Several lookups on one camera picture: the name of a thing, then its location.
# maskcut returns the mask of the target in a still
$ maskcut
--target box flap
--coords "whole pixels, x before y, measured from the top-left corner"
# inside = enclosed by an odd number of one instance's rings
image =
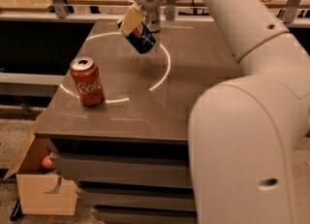
[[[77,185],[57,175],[16,175],[23,214],[74,215]]]
[[[21,166],[22,162],[24,161],[31,144],[35,140],[34,130],[37,127],[42,115],[43,115],[43,113],[41,112],[37,116],[34,124],[32,125],[30,131],[28,132],[28,134],[26,136],[26,139],[21,144],[20,149],[19,149],[18,153],[16,154],[15,159],[14,159],[11,167],[7,171],[6,175],[4,176],[4,179],[7,179],[10,176],[13,176],[14,174],[18,173],[20,166]]]

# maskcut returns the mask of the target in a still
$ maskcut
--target floor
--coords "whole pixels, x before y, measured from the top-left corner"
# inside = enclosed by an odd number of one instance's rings
[[[16,152],[36,116],[45,107],[35,107],[31,113],[24,116],[20,106],[0,105],[0,172],[5,172],[15,158]],[[94,218],[91,206],[85,205],[80,199],[77,200],[75,216],[40,216],[24,215],[15,222],[10,216],[16,205],[18,194],[16,180],[2,179],[0,174],[0,223],[47,223],[47,224],[70,224],[70,223],[103,223]],[[297,213],[299,224],[310,223],[310,139],[300,141],[294,151],[294,179],[297,201]]]

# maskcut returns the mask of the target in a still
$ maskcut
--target coca-cola logo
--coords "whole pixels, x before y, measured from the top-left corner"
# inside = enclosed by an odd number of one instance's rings
[[[77,89],[81,93],[94,93],[98,89],[102,88],[100,80],[95,80],[92,84],[86,84],[85,82],[79,82]]]

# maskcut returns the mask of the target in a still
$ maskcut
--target metal drawer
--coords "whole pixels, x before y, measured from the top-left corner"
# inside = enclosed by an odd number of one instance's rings
[[[86,204],[93,206],[196,211],[191,189],[122,184],[97,186],[101,188],[79,187],[77,194]]]
[[[80,181],[192,188],[186,161],[51,153],[63,177]]]
[[[105,223],[198,224],[194,212],[145,210],[138,208],[93,208],[94,216]]]

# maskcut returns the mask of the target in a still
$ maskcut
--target blue can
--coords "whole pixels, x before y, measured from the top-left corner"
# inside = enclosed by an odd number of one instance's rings
[[[120,28],[121,24],[122,20],[117,22],[118,28]],[[155,38],[143,22],[125,38],[140,54],[149,52],[156,43]]]

